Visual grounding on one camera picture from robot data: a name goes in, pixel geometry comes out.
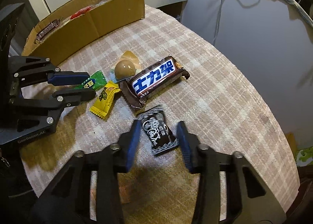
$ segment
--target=blue gripper pad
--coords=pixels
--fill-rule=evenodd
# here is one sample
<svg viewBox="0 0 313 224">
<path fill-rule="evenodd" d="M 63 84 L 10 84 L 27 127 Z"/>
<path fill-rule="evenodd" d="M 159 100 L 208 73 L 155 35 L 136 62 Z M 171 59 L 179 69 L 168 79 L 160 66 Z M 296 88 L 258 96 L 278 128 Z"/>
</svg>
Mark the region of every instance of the blue gripper pad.
<svg viewBox="0 0 313 224">
<path fill-rule="evenodd" d="M 189 170 L 189 172 L 192 172 L 192 153 L 189 146 L 189 142 L 187 140 L 187 137 L 189 136 L 189 133 L 187 131 L 187 128 L 185 126 L 184 121 L 180 121 L 177 125 L 176 129 L 177 138 L 179 139 L 179 146 L 183 154 L 183 159 L 186 168 Z"/>
<path fill-rule="evenodd" d="M 134 120 L 130 131 L 123 133 L 118 144 L 121 146 L 123 156 L 122 162 L 118 162 L 120 173 L 127 173 L 133 166 L 137 146 L 140 139 L 141 122 L 139 120 Z"/>
<path fill-rule="evenodd" d="M 87 72 L 62 71 L 48 77 L 48 83 L 54 86 L 78 85 L 83 83 L 90 76 Z"/>
</svg>

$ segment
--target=white wire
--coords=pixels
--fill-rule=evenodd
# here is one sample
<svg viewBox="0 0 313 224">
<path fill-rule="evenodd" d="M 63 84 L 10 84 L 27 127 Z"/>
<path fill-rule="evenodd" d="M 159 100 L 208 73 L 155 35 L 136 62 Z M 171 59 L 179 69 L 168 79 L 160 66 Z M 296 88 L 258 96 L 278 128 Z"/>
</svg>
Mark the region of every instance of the white wire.
<svg viewBox="0 0 313 224">
<path fill-rule="evenodd" d="M 220 21 L 221 21 L 222 5 L 223 5 L 223 0 L 221 0 L 221 4 L 219 6 L 217 26 L 216 26 L 216 30 L 215 30 L 215 34 L 214 34 L 214 39 L 212 41 L 212 45 L 215 45 L 215 41 L 216 41 L 217 35 L 219 34 L 219 24 L 220 24 Z"/>
</svg>

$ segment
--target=round chocolate candy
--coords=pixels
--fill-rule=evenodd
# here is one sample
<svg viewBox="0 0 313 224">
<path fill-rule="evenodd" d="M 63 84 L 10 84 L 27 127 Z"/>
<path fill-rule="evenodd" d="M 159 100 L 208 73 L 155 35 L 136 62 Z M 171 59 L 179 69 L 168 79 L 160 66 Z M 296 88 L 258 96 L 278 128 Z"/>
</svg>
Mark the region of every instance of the round chocolate candy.
<svg viewBox="0 0 313 224">
<path fill-rule="evenodd" d="M 135 73 L 135 65 L 130 60 L 121 60 L 115 65 L 114 74 L 117 80 L 129 78 Z"/>
</svg>

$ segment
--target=snickers bar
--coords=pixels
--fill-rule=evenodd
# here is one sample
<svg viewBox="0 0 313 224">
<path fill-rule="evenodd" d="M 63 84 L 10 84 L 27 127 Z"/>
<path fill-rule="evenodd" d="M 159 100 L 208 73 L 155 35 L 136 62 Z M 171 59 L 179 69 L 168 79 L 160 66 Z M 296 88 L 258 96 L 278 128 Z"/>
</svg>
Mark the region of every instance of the snickers bar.
<svg viewBox="0 0 313 224">
<path fill-rule="evenodd" d="M 120 89 L 130 106 L 139 110 L 144 107 L 147 99 L 181 76 L 185 79 L 190 77 L 179 62 L 172 56 L 167 56 L 132 78 L 120 82 Z"/>
</svg>

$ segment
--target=yellow candy wrapper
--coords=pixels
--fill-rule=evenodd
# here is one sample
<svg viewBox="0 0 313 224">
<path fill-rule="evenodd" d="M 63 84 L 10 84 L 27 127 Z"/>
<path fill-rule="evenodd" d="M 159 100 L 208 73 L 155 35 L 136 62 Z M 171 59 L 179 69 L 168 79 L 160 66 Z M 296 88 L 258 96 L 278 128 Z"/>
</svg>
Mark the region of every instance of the yellow candy wrapper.
<svg viewBox="0 0 313 224">
<path fill-rule="evenodd" d="M 118 84 L 109 81 L 102 90 L 99 98 L 95 101 L 90 111 L 101 118 L 105 118 L 113 103 L 114 95 L 120 92 Z"/>
</svg>

